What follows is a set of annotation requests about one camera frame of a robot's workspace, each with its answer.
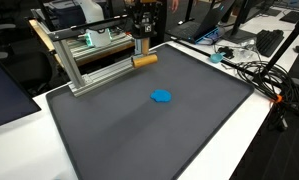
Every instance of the cable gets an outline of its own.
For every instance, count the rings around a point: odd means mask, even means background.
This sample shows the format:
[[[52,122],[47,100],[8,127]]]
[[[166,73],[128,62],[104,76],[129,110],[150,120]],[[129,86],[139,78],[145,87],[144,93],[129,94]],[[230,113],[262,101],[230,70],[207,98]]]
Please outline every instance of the cable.
[[[227,45],[221,45],[221,44],[214,44],[214,45],[213,45],[213,50],[214,50],[215,53],[218,52],[216,46],[229,47],[229,48],[235,48],[235,49],[243,49],[242,46],[227,46]],[[255,47],[253,48],[254,50],[250,50],[250,49],[245,49],[245,50],[249,50],[249,51],[255,52],[255,53],[257,54],[258,58],[259,58],[259,61],[262,62],[261,57],[260,57],[260,53],[259,53],[259,51],[258,51],[256,45],[254,45],[254,46],[255,46]]]
[[[276,64],[272,69],[266,71],[267,64],[268,62],[253,61],[236,65],[244,69],[237,71],[239,77],[252,84],[273,103],[277,114],[268,124],[268,128],[272,129],[273,127],[282,126],[282,120],[287,110],[299,114],[299,90],[286,70]],[[247,75],[247,70],[253,71],[254,76]],[[277,93],[274,86],[279,88],[281,92]]]
[[[289,9],[282,11],[282,14],[283,14],[284,16],[287,15],[287,14],[285,13],[286,11],[289,11]]]
[[[266,14],[258,14],[256,17],[269,17],[269,15],[266,15]]]

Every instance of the blue object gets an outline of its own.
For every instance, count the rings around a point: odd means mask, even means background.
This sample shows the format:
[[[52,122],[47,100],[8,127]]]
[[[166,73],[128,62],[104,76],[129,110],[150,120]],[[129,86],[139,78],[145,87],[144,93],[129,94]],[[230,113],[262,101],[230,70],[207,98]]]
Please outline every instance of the blue object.
[[[211,62],[213,62],[213,63],[219,63],[220,61],[222,61],[223,56],[224,56],[225,54],[226,54],[226,53],[224,53],[224,52],[213,54],[213,55],[210,56],[210,60],[211,60]]]
[[[202,41],[204,39],[210,39],[210,37],[213,36],[213,35],[218,36],[218,31],[219,31],[219,29],[216,27],[214,30],[210,31],[209,33],[205,34],[201,38],[197,39],[195,43],[198,44],[200,41]]]
[[[161,89],[155,90],[150,97],[156,102],[169,102],[171,100],[170,92]]]
[[[289,4],[297,4],[299,0],[289,0]]]

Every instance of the blue sponge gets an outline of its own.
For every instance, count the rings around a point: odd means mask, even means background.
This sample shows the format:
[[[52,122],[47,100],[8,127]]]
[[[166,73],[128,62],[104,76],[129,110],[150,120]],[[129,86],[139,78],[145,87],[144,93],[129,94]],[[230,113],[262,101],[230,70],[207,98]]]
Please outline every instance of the blue sponge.
[[[150,97],[156,102],[169,102],[171,100],[170,92],[162,89],[155,90]]]

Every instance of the keyboard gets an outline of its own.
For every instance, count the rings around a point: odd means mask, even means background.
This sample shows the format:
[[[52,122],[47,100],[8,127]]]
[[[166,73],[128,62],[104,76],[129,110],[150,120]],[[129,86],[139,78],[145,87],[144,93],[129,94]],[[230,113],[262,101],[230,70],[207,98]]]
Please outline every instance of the keyboard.
[[[280,21],[296,24],[299,21],[299,12],[290,11],[288,14],[282,17]]]
[[[182,31],[178,32],[179,37],[192,37],[200,27],[200,24],[192,24],[191,26],[186,27]]]
[[[283,31],[262,30],[257,34],[257,49],[263,56],[270,57],[283,40]]]

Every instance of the office chair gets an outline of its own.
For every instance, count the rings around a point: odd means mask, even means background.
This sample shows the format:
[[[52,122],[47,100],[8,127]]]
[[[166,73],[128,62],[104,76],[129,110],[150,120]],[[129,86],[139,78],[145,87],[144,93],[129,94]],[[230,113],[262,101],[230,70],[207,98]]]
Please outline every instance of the office chair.
[[[52,68],[44,53],[16,54],[0,61],[31,96],[50,90]]]
[[[0,24],[14,23],[21,12],[23,0],[0,0]]]
[[[11,45],[7,42],[7,34],[9,30],[16,28],[14,24],[0,24],[0,46],[2,47],[2,52],[0,52],[0,59],[7,58],[9,55],[13,55],[14,51]]]

